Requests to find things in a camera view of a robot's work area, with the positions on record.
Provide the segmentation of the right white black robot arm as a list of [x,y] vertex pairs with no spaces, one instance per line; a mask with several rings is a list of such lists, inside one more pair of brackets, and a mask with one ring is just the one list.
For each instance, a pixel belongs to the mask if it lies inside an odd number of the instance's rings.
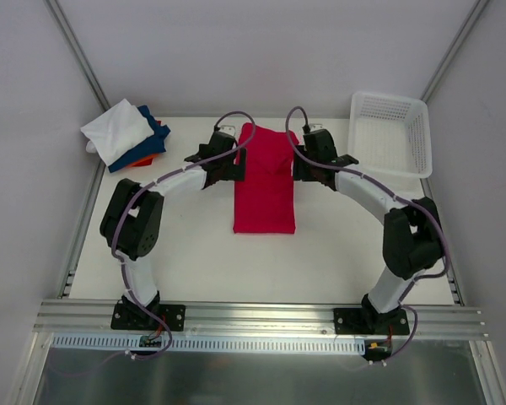
[[326,129],[305,126],[303,140],[293,149],[293,178],[317,181],[351,198],[383,227],[385,268],[359,308],[334,311],[336,333],[406,336],[409,326],[401,302],[427,270],[448,259],[434,201],[406,200],[360,172],[355,158],[338,155]]

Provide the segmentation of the magenta t shirt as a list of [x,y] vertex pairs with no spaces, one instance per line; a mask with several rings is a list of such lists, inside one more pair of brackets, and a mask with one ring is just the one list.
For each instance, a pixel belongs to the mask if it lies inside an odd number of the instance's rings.
[[246,123],[239,144],[245,145],[245,178],[234,183],[236,234],[293,234],[294,132],[276,132]]

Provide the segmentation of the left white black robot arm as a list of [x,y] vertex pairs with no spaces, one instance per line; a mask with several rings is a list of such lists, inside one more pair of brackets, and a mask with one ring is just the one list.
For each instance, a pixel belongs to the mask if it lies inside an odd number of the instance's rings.
[[167,198],[204,190],[219,181],[243,181],[247,150],[236,138],[214,129],[185,166],[142,184],[119,181],[100,224],[100,234],[121,266],[125,292],[115,304],[110,328],[120,331],[181,332],[186,307],[164,304],[149,254],[156,246]]

